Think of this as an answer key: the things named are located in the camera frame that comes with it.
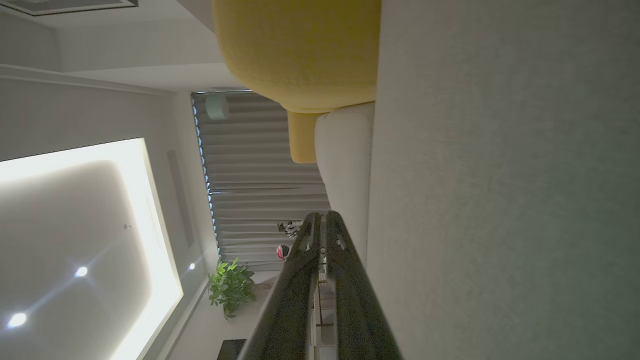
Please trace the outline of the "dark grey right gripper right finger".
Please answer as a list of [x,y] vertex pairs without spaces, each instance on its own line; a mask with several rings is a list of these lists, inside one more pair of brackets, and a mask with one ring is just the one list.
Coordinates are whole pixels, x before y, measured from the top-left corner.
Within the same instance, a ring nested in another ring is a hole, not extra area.
[[334,283],[337,358],[339,360],[401,360],[370,278],[343,217],[326,217],[327,275]]

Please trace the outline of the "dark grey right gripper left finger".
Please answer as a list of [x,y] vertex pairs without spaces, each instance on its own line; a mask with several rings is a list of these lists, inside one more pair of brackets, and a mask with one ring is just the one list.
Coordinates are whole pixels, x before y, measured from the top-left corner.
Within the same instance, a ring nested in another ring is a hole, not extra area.
[[314,276],[318,272],[322,215],[308,214],[265,301],[240,360],[305,360]]

